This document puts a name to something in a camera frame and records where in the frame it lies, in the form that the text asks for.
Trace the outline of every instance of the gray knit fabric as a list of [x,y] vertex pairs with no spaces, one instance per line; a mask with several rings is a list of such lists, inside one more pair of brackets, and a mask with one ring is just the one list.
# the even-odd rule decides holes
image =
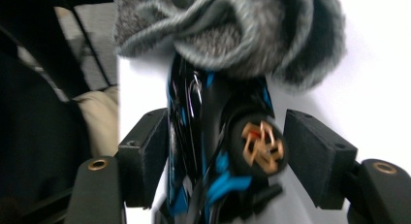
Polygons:
[[178,53],[199,68],[238,79],[270,75],[299,91],[319,83],[345,51],[338,0],[114,2],[113,38],[124,57],[172,35]]

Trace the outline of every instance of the brass insert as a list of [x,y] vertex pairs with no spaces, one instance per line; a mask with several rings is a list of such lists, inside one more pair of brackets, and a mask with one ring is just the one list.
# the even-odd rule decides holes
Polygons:
[[104,169],[109,164],[107,159],[97,159],[88,164],[88,170],[99,171]]
[[375,162],[372,164],[372,167],[376,169],[377,171],[380,171],[381,173],[385,174],[396,174],[396,168],[393,167],[393,165],[390,165],[388,163],[384,162]]
[[246,139],[242,155],[250,167],[255,161],[269,175],[278,171],[277,161],[284,157],[284,146],[274,138],[269,123],[263,120],[257,126],[248,122],[241,136]]

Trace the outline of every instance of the gray fuzzy fabric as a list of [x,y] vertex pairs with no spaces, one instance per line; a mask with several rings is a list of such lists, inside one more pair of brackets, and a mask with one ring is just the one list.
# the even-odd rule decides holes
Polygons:
[[304,91],[345,52],[338,0],[114,0],[120,56],[136,57],[163,38],[199,68],[233,78],[270,75]]

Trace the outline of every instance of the black foam pad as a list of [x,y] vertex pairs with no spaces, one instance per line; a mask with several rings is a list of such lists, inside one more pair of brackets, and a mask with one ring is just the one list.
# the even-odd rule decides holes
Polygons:
[[341,181],[355,164],[357,149],[315,117],[287,110],[284,138],[289,165],[316,207],[341,209]]
[[151,208],[168,157],[167,109],[146,113],[118,146],[127,207]]

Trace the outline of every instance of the brass screw hole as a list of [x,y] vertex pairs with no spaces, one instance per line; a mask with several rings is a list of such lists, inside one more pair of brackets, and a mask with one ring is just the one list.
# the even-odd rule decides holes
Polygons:
[[99,171],[104,169],[108,164],[109,161],[107,161],[106,159],[98,159],[88,164],[88,170]]
[[391,174],[391,175],[396,174],[396,168],[390,164],[383,163],[383,162],[376,162],[376,163],[373,163],[372,166],[377,171],[380,171],[381,173]]

